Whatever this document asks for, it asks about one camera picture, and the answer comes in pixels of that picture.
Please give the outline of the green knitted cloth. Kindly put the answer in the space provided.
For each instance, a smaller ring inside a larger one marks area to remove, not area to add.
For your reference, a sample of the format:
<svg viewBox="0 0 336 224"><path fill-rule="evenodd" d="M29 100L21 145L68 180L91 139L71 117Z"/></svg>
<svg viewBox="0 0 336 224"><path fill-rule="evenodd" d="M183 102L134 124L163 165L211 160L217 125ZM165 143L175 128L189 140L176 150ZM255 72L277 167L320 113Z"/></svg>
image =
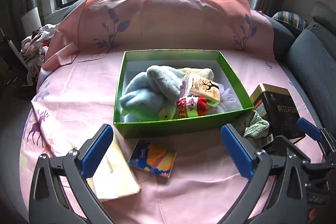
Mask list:
<svg viewBox="0 0 336 224"><path fill-rule="evenodd" d="M256 111L251 111L232 122L235 130L256 149L268 144L269 122Z"/></svg>

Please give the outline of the blue orange Tempo tissue pack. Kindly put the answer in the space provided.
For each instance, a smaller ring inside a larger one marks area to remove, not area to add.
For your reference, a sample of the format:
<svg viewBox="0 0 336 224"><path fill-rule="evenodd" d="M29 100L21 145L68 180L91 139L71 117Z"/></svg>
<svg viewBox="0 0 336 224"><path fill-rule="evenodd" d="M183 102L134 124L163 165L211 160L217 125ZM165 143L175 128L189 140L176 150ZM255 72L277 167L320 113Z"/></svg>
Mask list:
<svg viewBox="0 0 336 224"><path fill-rule="evenodd" d="M177 153L145 140L139 140L128 161L129 165L156 176L169 178Z"/></svg>

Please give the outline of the black gold tea tin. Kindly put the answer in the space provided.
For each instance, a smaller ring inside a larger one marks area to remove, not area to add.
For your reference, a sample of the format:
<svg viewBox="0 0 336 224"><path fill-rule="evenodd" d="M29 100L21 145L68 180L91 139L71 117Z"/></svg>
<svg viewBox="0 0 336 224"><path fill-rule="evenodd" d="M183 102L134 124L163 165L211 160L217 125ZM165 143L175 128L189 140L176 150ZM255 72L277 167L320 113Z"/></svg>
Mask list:
<svg viewBox="0 0 336 224"><path fill-rule="evenodd" d="M269 122L266 145L275 137L285 136L293 143L297 143L305 137L305 133L298 129L297 121L299 113L286 88L270 84L259 84L250 96L254 110L262 119Z"/></svg>

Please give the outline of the yellow tissue pack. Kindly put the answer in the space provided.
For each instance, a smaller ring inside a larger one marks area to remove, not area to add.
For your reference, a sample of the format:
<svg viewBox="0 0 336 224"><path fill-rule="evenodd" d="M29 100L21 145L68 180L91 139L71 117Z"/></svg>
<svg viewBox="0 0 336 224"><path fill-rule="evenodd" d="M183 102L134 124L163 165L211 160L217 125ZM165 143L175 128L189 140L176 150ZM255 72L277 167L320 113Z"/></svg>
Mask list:
<svg viewBox="0 0 336 224"><path fill-rule="evenodd" d="M96 172L87 182L101 202L137 194L141 189L122 154L117 138L113 138Z"/></svg>

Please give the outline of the grey sofa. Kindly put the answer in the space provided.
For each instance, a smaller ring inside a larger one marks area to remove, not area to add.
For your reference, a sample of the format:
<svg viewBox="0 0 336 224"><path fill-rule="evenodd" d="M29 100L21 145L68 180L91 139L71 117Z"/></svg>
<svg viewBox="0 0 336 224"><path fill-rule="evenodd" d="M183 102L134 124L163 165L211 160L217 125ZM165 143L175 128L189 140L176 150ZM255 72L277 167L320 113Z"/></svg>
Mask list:
<svg viewBox="0 0 336 224"><path fill-rule="evenodd" d="M298 91L314 122L335 135L335 11L315 2L302 31L275 18L275 59Z"/></svg>

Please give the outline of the white mesh sponge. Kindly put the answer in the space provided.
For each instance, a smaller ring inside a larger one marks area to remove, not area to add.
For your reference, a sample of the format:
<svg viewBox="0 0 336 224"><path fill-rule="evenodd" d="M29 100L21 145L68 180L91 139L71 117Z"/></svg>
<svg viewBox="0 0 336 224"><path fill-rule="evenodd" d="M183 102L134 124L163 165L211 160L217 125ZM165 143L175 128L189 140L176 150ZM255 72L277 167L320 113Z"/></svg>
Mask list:
<svg viewBox="0 0 336 224"><path fill-rule="evenodd" d="M239 100L232 94L231 88L225 88L219 84L220 104L216 107L216 113L228 113L240 110Z"/></svg>

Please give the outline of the pink printed bed sheet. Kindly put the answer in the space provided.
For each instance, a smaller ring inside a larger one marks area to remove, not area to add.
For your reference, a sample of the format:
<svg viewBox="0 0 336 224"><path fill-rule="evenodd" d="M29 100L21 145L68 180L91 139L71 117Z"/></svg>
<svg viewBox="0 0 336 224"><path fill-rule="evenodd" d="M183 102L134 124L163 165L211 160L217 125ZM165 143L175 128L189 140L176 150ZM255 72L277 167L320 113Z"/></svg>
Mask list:
<svg viewBox="0 0 336 224"><path fill-rule="evenodd" d="M258 84L286 88L270 21L246 0L85 0L56 27L21 142L30 198L38 157L80 147L102 124L116 140L92 182L121 223L215 223L246 185L219 128Z"/></svg>

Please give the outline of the striped cushion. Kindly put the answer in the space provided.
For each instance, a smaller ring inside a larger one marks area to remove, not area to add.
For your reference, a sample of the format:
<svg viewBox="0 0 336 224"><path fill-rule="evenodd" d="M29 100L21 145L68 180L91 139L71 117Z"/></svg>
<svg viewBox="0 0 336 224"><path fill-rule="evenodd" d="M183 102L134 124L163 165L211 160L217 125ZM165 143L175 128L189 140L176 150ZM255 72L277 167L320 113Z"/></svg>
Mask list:
<svg viewBox="0 0 336 224"><path fill-rule="evenodd" d="M289 12L289 11L279 11L272 16L273 19L281 23L286 23L289 26L294 27L295 29L303 31L307 27L307 21L301 16Z"/></svg>

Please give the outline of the cream fluffy towel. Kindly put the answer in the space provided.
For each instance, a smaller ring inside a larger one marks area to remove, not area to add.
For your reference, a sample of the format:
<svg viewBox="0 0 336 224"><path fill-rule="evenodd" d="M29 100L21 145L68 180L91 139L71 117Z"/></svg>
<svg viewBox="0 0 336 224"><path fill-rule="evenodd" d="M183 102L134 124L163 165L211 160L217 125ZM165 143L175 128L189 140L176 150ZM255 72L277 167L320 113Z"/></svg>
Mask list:
<svg viewBox="0 0 336 224"><path fill-rule="evenodd" d="M183 78L185 80L188 79L190 74L197 75L199 77L203 77L203 78L208 79L210 81L212 81L214 79L214 73L213 73L212 69L210 69L210 68L200 69L200 68L188 68L187 67L187 68L181 68L179 70L184 73Z"/></svg>

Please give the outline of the red white sock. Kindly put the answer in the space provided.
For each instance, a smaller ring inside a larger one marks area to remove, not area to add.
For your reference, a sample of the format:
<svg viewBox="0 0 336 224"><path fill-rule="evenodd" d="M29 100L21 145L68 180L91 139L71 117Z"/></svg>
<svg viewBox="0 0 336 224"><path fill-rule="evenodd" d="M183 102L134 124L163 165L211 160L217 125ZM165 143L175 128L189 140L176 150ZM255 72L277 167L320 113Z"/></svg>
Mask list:
<svg viewBox="0 0 336 224"><path fill-rule="evenodd" d="M177 117L193 118L208 113L207 100L203 97L182 97L177 100Z"/></svg>

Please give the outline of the light blue plush towel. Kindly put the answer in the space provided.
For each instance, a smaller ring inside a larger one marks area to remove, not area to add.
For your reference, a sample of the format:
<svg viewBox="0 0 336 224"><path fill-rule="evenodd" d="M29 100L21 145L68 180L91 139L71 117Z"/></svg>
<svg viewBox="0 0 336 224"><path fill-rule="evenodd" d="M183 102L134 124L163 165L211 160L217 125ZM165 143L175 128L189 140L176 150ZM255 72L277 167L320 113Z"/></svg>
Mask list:
<svg viewBox="0 0 336 224"><path fill-rule="evenodd" d="M152 65L137 74L120 97L126 122L159 121L163 107L175 106L182 95L184 73L169 66Z"/></svg>

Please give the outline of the yellow green plush toy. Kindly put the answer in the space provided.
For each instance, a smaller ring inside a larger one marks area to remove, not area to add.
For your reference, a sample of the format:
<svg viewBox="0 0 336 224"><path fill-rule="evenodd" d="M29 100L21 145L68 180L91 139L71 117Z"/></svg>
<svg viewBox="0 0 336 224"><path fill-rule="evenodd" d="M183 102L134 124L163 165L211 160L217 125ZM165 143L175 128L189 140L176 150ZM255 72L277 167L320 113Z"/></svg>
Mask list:
<svg viewBox="0 0 336 224"><path fill-rule="evenodd" d="M175 112L176 112L176 107L175 106L163 107L158 112L158 119L160 121L173 119L173 117L175 116Z"/></svg>

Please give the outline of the pile of clothes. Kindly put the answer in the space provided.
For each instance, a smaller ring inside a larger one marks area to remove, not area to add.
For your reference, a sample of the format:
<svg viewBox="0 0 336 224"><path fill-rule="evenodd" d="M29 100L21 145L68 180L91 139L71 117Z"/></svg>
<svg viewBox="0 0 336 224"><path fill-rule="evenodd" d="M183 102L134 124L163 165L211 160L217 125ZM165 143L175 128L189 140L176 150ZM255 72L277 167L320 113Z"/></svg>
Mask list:
<svg viewBox="0 0 336 224"><path fill-rule="evenodd" d="M37 82L39 72L45 62L45 55L59 24L46 24L33 31L21 42L20 55L28 66L27 84L33 86Z"/></svg>

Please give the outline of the green cardboard box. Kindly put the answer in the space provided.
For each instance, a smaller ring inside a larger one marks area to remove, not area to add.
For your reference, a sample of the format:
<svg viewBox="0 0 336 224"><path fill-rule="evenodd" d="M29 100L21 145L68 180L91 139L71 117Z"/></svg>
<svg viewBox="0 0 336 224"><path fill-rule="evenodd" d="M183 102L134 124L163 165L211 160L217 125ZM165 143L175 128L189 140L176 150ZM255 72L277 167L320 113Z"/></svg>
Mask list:
<svg viewBox="0 0 336 224"><path fill-rule="evenodd" d="M127 84L139 72L145 71L151 65L167 65L174 68L210 68L214 80L230 89L231 94L240 103L239 110L204 115L194 118L170 119L166 121L128 122L125 120L120 104ZM234 68L232 51L211 50L139 50L126 51L123 54L120 78L116 89L113 124L125 139L151 138L169 135L179 135L220 128L231 123L235 118L249 112L253 108L238 69Z"/></svg>

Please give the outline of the white lamp shade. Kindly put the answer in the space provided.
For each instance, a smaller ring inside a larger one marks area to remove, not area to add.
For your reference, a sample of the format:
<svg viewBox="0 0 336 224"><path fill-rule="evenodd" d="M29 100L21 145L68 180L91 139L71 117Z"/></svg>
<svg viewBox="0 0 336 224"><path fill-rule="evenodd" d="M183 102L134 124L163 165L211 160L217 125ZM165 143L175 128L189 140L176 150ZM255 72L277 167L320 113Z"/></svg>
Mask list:
<svg viewBox="0 0 336 224"><path fill-rule="evenodd" d="M38 30L42 24L37 7L34 7L29 12L21 17L25 36L30 36L34 31Z"/></svg>

